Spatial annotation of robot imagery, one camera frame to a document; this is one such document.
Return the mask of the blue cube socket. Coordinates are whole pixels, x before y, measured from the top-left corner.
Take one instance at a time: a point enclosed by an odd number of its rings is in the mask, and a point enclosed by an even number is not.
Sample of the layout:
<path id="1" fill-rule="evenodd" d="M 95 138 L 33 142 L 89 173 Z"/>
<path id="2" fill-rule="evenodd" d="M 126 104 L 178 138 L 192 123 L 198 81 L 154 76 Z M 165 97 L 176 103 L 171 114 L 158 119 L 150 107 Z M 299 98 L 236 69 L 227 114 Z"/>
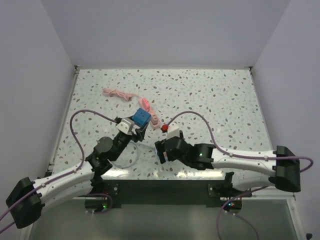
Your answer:
<path id="1" fill-rule="evenodd" d="M 131 117 L 132 121 L 140 128 L 144 128 L 150 122 L 151 114 L 146 110 L 139 108 Z"/>

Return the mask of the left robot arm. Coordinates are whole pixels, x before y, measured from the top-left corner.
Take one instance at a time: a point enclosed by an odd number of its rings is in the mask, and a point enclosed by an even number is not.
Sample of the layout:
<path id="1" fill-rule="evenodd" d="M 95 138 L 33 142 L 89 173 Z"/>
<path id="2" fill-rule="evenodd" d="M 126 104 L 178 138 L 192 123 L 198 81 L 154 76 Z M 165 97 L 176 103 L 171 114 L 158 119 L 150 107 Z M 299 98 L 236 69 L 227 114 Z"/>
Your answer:
<path id="1" fill-rule="evenodd" d="M 77 196 L 99 196 L 104 190 L 102 175 L 109 171 L 130 141 L 144 140 L 147 127 L 126 134 L 119 131 L 114 138 L 102 137 L 84 161 L 48 177 L 17 182 L 5 203 L 13 224 L 23 229 L 37 221 L 45 208 Z"/>

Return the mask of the pink brown plug adapter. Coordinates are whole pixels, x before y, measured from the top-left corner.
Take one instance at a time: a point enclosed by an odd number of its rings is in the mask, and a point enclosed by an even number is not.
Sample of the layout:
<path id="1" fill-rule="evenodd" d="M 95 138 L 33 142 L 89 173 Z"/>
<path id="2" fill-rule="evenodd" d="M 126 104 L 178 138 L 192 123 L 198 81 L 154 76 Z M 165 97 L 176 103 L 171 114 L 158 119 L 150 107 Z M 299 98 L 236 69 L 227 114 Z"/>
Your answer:
<path id="1" fill-rule="evenodd" d="M 153 125 L 156 125 L 159 122 L 159 118 L 155 113 L 151 115 L 151 122 Z"/>

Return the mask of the orange pink plug adapter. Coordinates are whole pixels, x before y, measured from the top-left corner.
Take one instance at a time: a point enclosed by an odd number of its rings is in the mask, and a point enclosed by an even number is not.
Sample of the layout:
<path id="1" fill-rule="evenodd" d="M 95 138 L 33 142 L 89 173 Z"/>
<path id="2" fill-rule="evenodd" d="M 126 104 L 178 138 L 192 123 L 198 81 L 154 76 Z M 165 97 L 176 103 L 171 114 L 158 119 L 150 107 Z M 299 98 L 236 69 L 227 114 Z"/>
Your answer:
<path id="1" fill-rule="evenodd" d="M 167 153 L 166 153 L 165 151 L 163 152 L 163 157 L 164 157 L 164 160 L 165 160 L 166 162 L 169 161 L 168 155 L 167 155 Z"/>

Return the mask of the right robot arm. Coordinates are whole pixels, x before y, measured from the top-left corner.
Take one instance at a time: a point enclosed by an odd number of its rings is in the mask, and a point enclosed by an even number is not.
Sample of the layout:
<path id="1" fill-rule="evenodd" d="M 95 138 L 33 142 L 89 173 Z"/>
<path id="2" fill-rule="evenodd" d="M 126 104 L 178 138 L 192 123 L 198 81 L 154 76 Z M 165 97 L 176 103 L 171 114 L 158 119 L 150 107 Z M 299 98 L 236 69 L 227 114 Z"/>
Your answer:
<path id="1" fill-rule="evenodd" d="M 290 193 L 301 191 L 300 160 L 287 147 L 278 146 L 275 151 L 220 151 L 212 144 L 191 145 L 182 137 L 174 136 L 157 141 L 155 149 L 160 162 L 180 161 L 199 171 L 207 169 L 238 169 L 248 175 L 236 176 L 227 172 L 223 192 L 230 197 L 251 188 L 275 186 Z"/>

